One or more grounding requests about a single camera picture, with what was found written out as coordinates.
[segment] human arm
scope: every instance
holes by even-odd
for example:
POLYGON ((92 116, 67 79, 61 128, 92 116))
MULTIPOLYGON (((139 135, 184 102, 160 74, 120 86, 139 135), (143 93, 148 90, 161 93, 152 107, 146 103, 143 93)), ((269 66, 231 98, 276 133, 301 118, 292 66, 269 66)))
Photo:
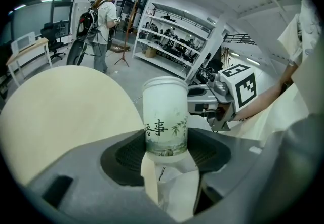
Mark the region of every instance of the human arm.
POLYGON ((113 28, 116 25, 117 10, 113 3, 110 3, 107 9, 106 20, 108 29, 113 28))
POLYGON ((287 65, 279 82, 259 95, 253 102, 244 107, 242 110, 238 111, 233 121, 252 117, 271 105, 280 96, 282 85, 292 81, 291 76, 297 68, 298 66, 295 63, 287 65))
POLYGON ((109 21, 107 22, 107 27, 110 29, 110 28, 113 28, 114 26, 116 25, 116 22, 115 21, 109 21))

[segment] beige round panel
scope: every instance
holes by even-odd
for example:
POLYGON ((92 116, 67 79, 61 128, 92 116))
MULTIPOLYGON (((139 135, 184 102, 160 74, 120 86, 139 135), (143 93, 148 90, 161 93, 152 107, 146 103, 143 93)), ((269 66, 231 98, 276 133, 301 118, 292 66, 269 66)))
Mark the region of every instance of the beige round panel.
POLYGON ((110 77, 81 66, 34 76, 0 115, 1 149, 22 184, 76 146, 140 129, 142 120, 125 91, 110 77))

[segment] tripod stand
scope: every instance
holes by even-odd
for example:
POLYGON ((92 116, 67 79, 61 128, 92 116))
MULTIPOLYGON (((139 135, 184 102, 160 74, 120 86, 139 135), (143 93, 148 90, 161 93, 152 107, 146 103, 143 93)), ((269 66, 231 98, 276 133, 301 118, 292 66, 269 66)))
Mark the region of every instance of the tripod stand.
POLYGON ((134 5, 133 5, 132 11, 131 11, 131 15, 130 15, 130 19, 128 21, 127 30, 126 30, 126 37, 125 37, 125 42, 124 42, 123 55, 122 55, 122 57, 119 60, 116 61, 115 65, 118 63, 118 61, 123 60, 123 61, 126 62, 126 65, 129 67, 127 61, 125 60, 125 50, 126 50, 126 43, 127 43, 127 40, 128 40, 128 31, 129 31, 129 29, 132 26, 132 21, 134 19, 134 14, 135 14, 135 9, 136 9, 137 1, 138 0, 136 0, 135 3, 134 3, 134 5))

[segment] jeans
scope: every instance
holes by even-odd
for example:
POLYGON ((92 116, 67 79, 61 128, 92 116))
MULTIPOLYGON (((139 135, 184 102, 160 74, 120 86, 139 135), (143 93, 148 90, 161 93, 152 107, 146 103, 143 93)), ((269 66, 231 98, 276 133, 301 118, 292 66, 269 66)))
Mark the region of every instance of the jeans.
POLYGON ((93 68, 100 72, 107 71, 108 67, 105 62, 107 44, 99 44, 96 42, 92 42, 91 47, 92 47, 93 53, 95 55, 94 61, 93 61, 93 68))

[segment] cup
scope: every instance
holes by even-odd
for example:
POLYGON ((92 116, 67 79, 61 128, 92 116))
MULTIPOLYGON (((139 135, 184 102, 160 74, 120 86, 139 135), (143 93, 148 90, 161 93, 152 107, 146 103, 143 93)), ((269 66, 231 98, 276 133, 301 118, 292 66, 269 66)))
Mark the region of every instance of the cup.
POLYGON ((143 118, 147 156, 156 163, 182 160, 187 151, 188 86, 164 76, 143 86, 143 118))

